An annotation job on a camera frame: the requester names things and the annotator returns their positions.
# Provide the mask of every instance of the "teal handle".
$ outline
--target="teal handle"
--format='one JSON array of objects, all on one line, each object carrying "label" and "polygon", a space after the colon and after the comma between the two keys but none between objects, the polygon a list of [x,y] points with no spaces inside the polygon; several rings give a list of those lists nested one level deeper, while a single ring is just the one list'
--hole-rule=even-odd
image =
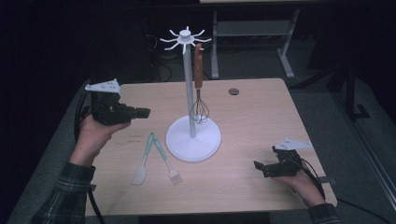
[{"label": "teal handle", "polygon": [[150,133],[148,136],[148,143],[146,144],[145,156],[149,154],[149,150],[152,146],[152,140],[154,140],[154,133]]},{"label": "teal handle", "polygon": [[161,156],[163,156],[163,159],[166,161],[167,158],[166,158],[165,152],[163,151],[163,147],[161,146],[161,143],[158,141],[157,138],[154,139],[154,144],[158,148],[158,150],[160,151]]}]

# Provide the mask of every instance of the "utensil handle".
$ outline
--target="utensil handle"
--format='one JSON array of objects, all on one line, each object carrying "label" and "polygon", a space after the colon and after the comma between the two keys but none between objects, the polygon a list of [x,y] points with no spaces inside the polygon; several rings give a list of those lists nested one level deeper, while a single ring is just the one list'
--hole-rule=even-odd
[{"label": "utensil handle", "polygon": [[194,51],[194,85],[195,89],[201,89],[203,83],[203,53],[202,44],[195,45]]},{"label": "utensil handle", "polygon": [[149,150],[151,149],[152,146],[152,141],[154,140],[154,133],[150,133],[148,136],[148,143],[146,144],[146,150],[145,150],[145,156],[149,154]]},{"label": "utensil handle", "polygon": [[166,158],[165,152],[163,151],[163,147],[161,146],[161,143],[158,141],[158,139],[154,139],[154,144],[158,148],[158,151],[160,151],[161,156],[163,157],[164,161],[167,161],[168,159]]}]

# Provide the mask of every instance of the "spatula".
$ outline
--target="spatula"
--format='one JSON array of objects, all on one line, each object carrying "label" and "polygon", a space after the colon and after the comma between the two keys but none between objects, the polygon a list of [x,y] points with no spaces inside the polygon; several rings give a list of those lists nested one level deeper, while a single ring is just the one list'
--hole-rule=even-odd
[{"label": "spatula", "polygon": [[141,185],[146,179],[146,160],[148,159],[149,150],[151,149],[152,141],[154,139],[154,133],[150,133],[148,136],[148,142],[146,144],[145,155],[143,156],[142,163],[134,171],[134,177],[132,177],[133,185]]},{"label": "spatula", "polygon": [[165,152],[163,151],[163,147],[161,147],[161,144],[157,138],[154,139],[154,144],[160,151],[161,156],[163,157],[163,160],[165,161],[166,165],[168,166],[169,177],[171,178],[173,185],[178,185],[179,183],[183,182],[183,179],[181,178],[180,173],[171,166],[171,163],[167,159]]}]

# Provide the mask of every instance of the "hand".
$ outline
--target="hand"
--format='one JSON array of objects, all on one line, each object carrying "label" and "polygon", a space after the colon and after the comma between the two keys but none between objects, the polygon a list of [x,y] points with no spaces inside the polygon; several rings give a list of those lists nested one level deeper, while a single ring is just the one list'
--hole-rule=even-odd
[{"label": "hand", "polygon": [[[303,162],[303,167],[308,169],[305,162]],[[303,170],[295,176],[279,176],[273,179],[289,185],[303,199],[307,207],[326,203],[315,184]]]},{"label": "hand", "polygon": [[131,122],[106,126],[89,115],[81,122],[76,148],[69,162],[91,167],[94,158],[99,155],[102,147],[111,138],[111,134],[130,125]]}]

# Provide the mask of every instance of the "whisk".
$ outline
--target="whisk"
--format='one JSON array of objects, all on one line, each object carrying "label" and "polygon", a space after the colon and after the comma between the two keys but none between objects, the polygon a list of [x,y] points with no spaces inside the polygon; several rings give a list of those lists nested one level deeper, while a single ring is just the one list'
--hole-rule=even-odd
[{"label": "whisk", "polygon": [[196,101],[190,111],[190,118],[197,124],[207,121],[209,107],[201,99],[201,88],[203,84],[203,53],[202,44],[195,45],[194,51],[194,87],[196,89]]}]

